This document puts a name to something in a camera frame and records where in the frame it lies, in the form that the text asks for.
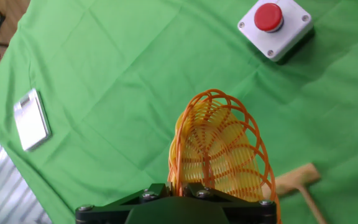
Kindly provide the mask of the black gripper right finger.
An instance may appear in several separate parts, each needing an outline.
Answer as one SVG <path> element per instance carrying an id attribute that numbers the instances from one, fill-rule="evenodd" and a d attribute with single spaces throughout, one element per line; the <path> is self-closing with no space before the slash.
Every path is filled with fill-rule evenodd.
<path id="1" fill-rule="evenodd" d="M 277 223 L 277 204 L 269 199 L 257 199 L 249 202 L 229 195 L 211 187 L 205 187 L 200 182 L 187 183 L 183 196 L 193 198 L 197 202 L 205 202 L 198 210 L 202 215 L 217 215 L 213 209 L 222 211 L 228 223 Z"/>

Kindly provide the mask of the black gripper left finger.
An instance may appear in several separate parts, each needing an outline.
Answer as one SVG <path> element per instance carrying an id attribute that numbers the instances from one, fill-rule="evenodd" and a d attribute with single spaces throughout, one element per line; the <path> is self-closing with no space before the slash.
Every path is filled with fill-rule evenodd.
<path id="1" fill-rule="evenodd" d="M 97 207 L 93 204 L 79 206 L 75 210 L 76 224 L 119 223 L 124 224 L 132 209 L 139 205 L 170 197 L 172 183 L 151 184 L 108 205 Z"/>

